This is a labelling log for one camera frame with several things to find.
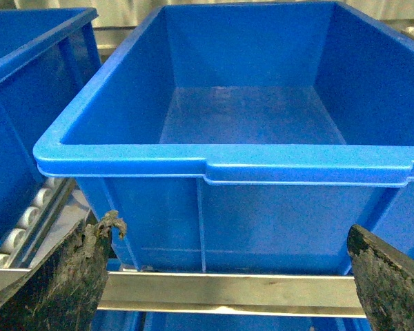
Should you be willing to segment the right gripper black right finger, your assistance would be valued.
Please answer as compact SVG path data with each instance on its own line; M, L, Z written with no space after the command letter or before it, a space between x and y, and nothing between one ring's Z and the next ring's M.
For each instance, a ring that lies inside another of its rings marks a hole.
M346 244L371 329L414 330L414 260L357 224Z

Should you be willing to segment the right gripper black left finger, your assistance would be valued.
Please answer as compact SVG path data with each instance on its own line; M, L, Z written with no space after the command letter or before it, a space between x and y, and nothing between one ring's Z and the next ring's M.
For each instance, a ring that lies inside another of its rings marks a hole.
M90 330L108 280L112 229L127 225L116 210L78 221L27 274L0 290L0 330Z

